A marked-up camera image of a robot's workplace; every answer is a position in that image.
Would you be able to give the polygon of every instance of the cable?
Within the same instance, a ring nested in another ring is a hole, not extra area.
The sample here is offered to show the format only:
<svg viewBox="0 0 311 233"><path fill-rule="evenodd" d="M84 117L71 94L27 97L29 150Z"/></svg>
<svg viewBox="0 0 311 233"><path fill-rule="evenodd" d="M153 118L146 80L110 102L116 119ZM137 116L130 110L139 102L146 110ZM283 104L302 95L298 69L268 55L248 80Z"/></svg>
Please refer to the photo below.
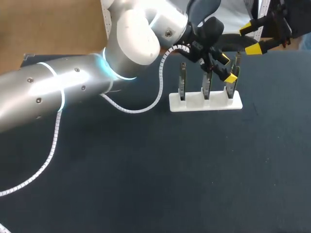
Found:
<svg viewBox="0 0 311 233"><path fill-rule="evenodd" d="M0 223L0 233L11 233L11 232Z"/></svg>
<svg viewBox="0 0 311 233"><path fill-rule="evenodd" d="M105 100L107 100L109 103L111 103L115 108L117 108L118 110L125 112L125 113L139 114L139 113L144 113L144 112L151 110L152 108L154 108L159 103L161 96L162 96L162 93L163 93L163 67L164 67L165 60L175 50L183 50L183 51L188 52L188 53L190 52L190 50L187 46L174 45L173 47L169 48L169 50L167 50L166 53L163 55L161 63L160 63L160 68L159 68L159 82L160 82L159 93L157 95L156 100L149 107L141 109L141 110L128 110L128 109L125 109L125 108L122 108L121 106L119 106L111 98L109 98L106 94L102 93L100 95L103 98L105 98Z"/></svg>
<svg viewBox="0 0 311 233"><path fill-rule="evenodd" d="M51 160L52 160L52 158L54 156L54 152L55 152L55 148L56 148L56 143L57 143L57 138L58 138L58 130L59 130L59 124L60 124L61 115L62 115L62 111L57 113L52 148L51 148L50 154L49 154L47 160L45 161L45 163L42 165L42 167L39 169L39 171L37 171L31 178L29 178L25 182L15 186L14 188L10 188L8 190L0 192L0 197L9 195L11 193L14 193L14 192L22 189L23 187L29 185L32 181L34 181L36 178L38 178L38 176L41 175L41 173L47 168L47 166L49 165L49 163L51 162Z"/></svg>

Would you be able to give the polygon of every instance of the yellow clamp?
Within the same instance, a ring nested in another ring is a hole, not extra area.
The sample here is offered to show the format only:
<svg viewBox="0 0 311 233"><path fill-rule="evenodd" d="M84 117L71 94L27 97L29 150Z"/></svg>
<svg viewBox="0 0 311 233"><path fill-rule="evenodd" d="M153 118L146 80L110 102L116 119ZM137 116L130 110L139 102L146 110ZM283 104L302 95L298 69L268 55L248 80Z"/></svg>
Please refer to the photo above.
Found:
<svg viewBox="0 0 311 233"><path fill-rule="evenodd" d="M238 79L233 73L230 73L230 76L225 80L227 83L234 83Z"/></svg>
<svg viewBox="0 0 311 233"><path fill-rule="evenodd" d="M245 52L247 55L262 55L262 50L259 43L245 48Z"/></svg>
<svg viewBox="0 0 311 233"><path fill-rule="evenodd" d="M244 27L241 27L241 29L240 29L240 35L242 35L242 34L241 34L241 30L243 30L243 29L245 29L245 28L248 28L248 27L251 27L251 26L252 26L251 22L248 22Z"/></svg>

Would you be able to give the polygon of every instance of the robotic arm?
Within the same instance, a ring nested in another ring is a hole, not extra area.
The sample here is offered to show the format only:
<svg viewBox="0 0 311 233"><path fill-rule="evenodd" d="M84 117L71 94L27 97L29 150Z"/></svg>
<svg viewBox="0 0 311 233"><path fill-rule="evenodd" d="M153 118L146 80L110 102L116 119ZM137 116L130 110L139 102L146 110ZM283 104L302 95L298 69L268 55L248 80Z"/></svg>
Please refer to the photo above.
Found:
<svg viewBox="0 0 311 233"><path fill-rule="evenodd" d="M0 75L0 132L92 96L120 90L156 60L161 47L168 49L176 44L187 47L187 52L179 52L192 62L200 61L207 74L215 72L222 81L236 83L237 73L214 62L225 65L230 61L214 47L224 31L223 23L214 17L202 27L191 22L193 14L200 14L203 21L219 7L220 0L191 0L189 17L169 0L106 0L104 4L113 25L103 51L38 63ZM204 9L212 6L205 15L204 11L197 13L191 8L198 4ZM281 5L264 20L251 21L241 34L272 20L276 27L285 29L278 30L277 42L267 43L265 50L268 50L277 43L286 43L290 36L295 38L311 31L308 24L297 23L300 19L297 12L310 7L310 0L285 0L285 4L286 9ZM262 44L255 45L246 51L263 53L261 47Z"/></svg>
<svg viewBox="0 0 311 233"><path fill-rule="evenodd" d="M113 18L107 47L38 63L0 76L0 132L120 90L184 34L188 16L167 0L107 0Z"/></svg>

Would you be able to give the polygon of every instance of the dark fabric mat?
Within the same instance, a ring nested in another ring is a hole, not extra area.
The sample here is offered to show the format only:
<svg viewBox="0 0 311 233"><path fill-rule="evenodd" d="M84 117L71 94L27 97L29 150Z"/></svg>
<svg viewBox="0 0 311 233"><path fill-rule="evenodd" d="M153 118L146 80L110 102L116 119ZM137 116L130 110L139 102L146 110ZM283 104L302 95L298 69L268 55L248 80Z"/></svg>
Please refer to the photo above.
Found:
<svg viewBox="0 0 311 233"><path fill-rule="evenodd" d="M182 61L168 58L163 98L148 113L124 114L100 97L66 109L54 159L0 198L0 222L12 233L311 231L311 53L244 56L240 111L171 113ZM150 104L158 65L111 97ZM188 77L188 90L199 90L198 65L188 62ZM0 134L0 190L40 168L54 123Z"/></svg>

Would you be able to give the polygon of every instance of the glowing blue light ring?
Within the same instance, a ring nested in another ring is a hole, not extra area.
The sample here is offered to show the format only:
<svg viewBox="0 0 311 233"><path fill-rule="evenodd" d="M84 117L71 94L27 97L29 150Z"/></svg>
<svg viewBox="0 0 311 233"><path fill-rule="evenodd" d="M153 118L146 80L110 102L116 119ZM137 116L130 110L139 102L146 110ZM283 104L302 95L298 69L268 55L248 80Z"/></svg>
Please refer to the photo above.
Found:
<svg viewBox="0 0 311 233"><path fill-rule="evenodd" d="M57 73L55 72L55 70L54 70L52 67L50 67L48 64L46 64L46 63L44 63L44 62L39 62L38 64L44 65L46 68L48 68L55 78L58 77L58 75L57 75ZM61 85L59 85L59 90L60 90L61 95L62 95L62 104L61 104L61 106L60 106L60 109L58 110L58 111L60 112L60 111L62 111L62 110L64 109L64 106L65 106L65 91L64 91L64 89L61 87Z"/></svg>
<svg viewBox="0 0 311 233"><path fill-rule="evenodd" d="M134 77L134 78L125 78L125 77L123 77L123 76L117 74L117 73L110 67L110 65L108 64L108 62L107 62L107 60L106 60L106 56L105 56L105 50L106 50L106 48L104 48L104 50L103 50L103 59L106 61L106 65L108 66L108 68L111 70L111 72L112 72L116 77L118 77L119 79L123 79L123 80L134 80L134 79L137 78L137 77Z"/></svg>

